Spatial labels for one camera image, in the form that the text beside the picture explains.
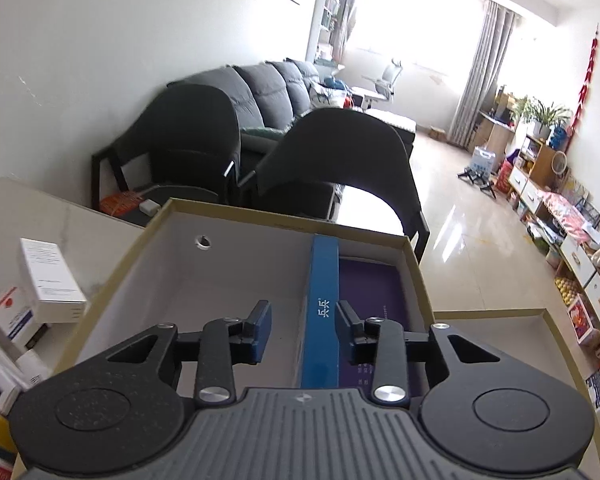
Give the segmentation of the grey curtain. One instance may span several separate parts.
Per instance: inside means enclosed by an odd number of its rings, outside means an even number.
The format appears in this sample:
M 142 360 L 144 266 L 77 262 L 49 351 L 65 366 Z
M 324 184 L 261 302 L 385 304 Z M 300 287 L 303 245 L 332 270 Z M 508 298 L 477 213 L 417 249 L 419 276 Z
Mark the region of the grey curtain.
M 469 76 L 452 120 L 448 140 L 467 148 L 474 137 L 474 123 L 494 82 L 498 79 L 510 36 L 519 15 L 506 6 L 484 2 L 484 21 Z

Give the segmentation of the black dining chair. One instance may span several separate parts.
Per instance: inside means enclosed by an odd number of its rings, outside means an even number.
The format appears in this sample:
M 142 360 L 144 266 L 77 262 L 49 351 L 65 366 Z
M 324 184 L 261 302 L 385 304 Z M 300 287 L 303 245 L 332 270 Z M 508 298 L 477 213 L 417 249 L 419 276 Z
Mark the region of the black dining chair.
M 312 110 L 239 182 L 239 203 L 262 210 L 266 194 L 298 182 L 341 184 L 375 195 L 398 216 L 404 235 L 416 238 L 416 258 L 424 255 L 430 229 L 410 158 L 386 122 L 355 110 Z
M 160 92 L 132 126 L 92 156 L 91 206 L 99 209 L 100 166 L 109 162 L 118 190 L 129 192 L 123 167 L 146 157 L 148 188 L 184 188 L 202 202 L 235 197 L 240 131 L 232 101 L 206 84 L 176 84 Z

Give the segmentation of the blue cartoon mask box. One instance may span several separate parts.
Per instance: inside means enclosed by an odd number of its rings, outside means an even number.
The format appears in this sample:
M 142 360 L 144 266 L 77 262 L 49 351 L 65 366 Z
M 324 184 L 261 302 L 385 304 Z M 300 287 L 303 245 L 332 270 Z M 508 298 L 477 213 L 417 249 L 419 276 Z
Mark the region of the blue cartoon mask box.
M 340 350 L 335 313 L 339 300 L 339 261 L 338 240 L 315 235 L 298 343 L 296 383 L 300 388 L 338 386 Z

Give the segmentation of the purple box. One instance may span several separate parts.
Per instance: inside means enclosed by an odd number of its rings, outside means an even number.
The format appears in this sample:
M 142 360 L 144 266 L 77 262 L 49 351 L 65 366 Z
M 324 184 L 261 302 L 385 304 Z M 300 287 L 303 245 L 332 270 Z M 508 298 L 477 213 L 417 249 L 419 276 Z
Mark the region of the purple box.
M 391 264 L 340 258 L 339 299 L 346 300 L 363 321 L 366 318 L 388 318 L 401 323 L 406 332 L 426 332 L 417 298 L 405 297 L 401 274 Z M 350 364 L 343 347 L 340 347 L 340 388 L 360 389 L 364 396 L 369 396 L 373 372 L 370 364 Z M 427 391 L 428 382 L 422 363 L 408 363 L 408 376 L 410 396 L 421 396 Z

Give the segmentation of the cardboard storage box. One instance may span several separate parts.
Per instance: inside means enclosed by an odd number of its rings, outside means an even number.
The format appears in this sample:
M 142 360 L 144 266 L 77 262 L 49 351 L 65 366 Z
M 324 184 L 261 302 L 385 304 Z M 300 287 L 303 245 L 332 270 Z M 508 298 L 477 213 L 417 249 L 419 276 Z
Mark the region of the cardboard storage box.
M 61 373 L 146 328 L 200 330 L 273 307 L 263 362 L 242 366 L 238 388 L 287 387 L 297 377 L 302 313 L 315 235 L 336 237 L 349 259 L 393 264 L 415 332 L 434 322 L 411 242 L 391 234 L 282 214 L 172 200 L 140 233 L 91 301 L 55 367 Z

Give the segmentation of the red white medicine box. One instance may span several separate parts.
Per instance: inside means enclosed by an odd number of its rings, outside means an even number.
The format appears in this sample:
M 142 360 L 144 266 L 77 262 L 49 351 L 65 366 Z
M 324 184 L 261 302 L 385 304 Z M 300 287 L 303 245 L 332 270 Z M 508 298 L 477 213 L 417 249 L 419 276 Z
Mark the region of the red white medicine box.
M 38 322 L 26 294 L 18 286 L 0 292 L 0 333 L 20 352 L 33 349 L 48 327 Z

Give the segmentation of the potted green plant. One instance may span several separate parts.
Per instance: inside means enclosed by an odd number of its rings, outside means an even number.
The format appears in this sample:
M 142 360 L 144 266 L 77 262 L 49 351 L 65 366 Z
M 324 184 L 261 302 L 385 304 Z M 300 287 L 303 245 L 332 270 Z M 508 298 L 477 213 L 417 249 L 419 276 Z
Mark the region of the potted green plant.
M 556 126 L 563 126 L 571 118 L 571 110 L 555 103 L 544 104 L 526 96 L 517 101 L 514 110 L 517 125 L 523 125 L 532 138 L 547 140 Z

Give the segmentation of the cardboard box lid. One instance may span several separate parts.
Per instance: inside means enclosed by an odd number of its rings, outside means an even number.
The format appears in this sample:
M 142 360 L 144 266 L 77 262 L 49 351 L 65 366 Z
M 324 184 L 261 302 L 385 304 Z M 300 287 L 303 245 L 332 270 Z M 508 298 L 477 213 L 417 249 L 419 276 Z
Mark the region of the cardboard box lid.
M 418 421 L 437 452 L 493 478 L 600 479 L 600 422 L 547 311 L 449 311 L 428 332 Z

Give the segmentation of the white drawer cabinet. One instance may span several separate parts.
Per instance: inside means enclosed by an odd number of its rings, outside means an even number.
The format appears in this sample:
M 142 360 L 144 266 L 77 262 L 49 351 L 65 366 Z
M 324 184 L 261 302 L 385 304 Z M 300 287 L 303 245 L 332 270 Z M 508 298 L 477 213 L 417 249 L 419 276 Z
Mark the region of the white drawer cabinet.
M 546 260 L 555 270 L 554 284 L 565 304 L 581 346 L 600 344 L 600 266 L 593 261 L 593 240 L 585 218 L 568 200 L 544 191 L 520 168 L 508 183 L 522 207 L 529 234 L 548 246 Z

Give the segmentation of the grey sofa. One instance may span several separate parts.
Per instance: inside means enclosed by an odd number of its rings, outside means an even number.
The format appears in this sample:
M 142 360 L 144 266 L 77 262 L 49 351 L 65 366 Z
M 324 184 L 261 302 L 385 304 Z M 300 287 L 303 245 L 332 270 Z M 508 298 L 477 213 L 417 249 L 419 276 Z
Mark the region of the grey sofa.
M 242 154 L 262 158 L 295 120 L 319 107 L 356 107 L 353 93 L 321 84 L 316 67 L 286 60 L 206 70 L 174 84 L 204 84 L 218 88 L 234 107 Z

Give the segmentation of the black dining chair right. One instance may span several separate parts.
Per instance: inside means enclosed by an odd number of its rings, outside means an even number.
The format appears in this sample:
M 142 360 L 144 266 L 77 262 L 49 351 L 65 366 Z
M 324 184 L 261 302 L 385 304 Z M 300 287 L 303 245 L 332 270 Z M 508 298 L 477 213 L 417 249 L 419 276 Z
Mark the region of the black dining chair right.
M 355 110 L 312 110 L 239 182 L 239 203 L 262 210 L 266 194 L 298 182 L 341 184 L 375 195 L 398 216 L 404 235 L 416 238 L 416 258 L 424 255 L 430 229 L 410 158 L 386 122 Z

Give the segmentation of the black dining chair left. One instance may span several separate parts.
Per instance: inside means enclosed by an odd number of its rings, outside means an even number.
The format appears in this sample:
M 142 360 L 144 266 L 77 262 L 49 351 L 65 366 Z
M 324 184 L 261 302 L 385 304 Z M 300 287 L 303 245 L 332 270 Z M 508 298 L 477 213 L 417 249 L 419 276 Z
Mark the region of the black dining chair left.
M 235 197 L 240 131 L 232 101 L 206 84 L 176 84 L 160 92 L 132 126 L 92 156 L 91 206 L 99 209 L 100 166 L 109 162 L 118 190 L 129 192 L 123 167 L 146 157 L 148 188 L 184 188 L 202 202 Z

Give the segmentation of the white office chair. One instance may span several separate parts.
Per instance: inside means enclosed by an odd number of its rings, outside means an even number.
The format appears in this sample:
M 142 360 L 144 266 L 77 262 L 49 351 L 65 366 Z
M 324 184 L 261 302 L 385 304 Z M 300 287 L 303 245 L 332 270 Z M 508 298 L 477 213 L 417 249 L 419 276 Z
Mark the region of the white office chair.
M 365 79 L 373 83 L 376 93 L 382 96 L 385 100 L 390 101 L 394 96 L 394 86 L 396 85 L 396 80 L 401 75 L 402 70 L 402 63 L 393 58 L 379 78 L 373 79 L 370 77 L 365 77 Z

